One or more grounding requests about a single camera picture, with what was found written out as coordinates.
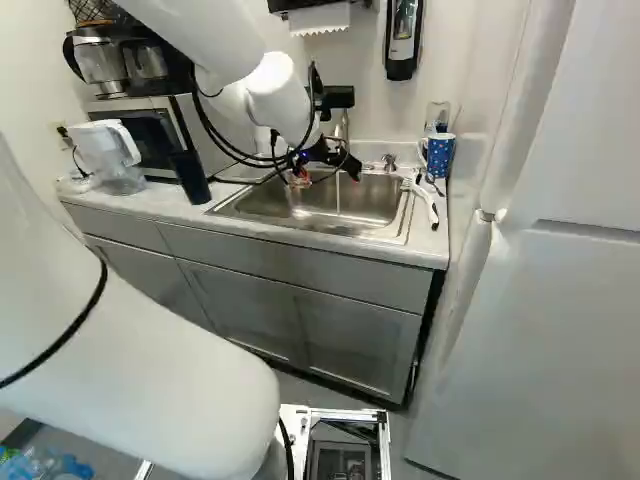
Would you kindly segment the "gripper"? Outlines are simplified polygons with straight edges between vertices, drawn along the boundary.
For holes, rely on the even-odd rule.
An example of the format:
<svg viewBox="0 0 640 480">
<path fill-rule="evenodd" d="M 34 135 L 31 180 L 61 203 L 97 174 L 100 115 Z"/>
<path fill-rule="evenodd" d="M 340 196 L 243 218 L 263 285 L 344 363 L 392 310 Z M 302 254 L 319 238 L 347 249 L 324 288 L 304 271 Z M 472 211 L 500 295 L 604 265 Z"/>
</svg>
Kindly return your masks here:
<svg viewBox="0 0 640 480">
<path fill-rule="evenodd" d="M 309 162 L 336 166 L 355 182 L 361 180 L 363 164 L 348 152 L 347 143 L 340 137 L 321 134 L 315 144 L 301 151 L 301 161 L 296 160 L 290 169 L 291 188 L 309 188 L 312 185 L 311 174 L 305 167 Z"/>
</svg>

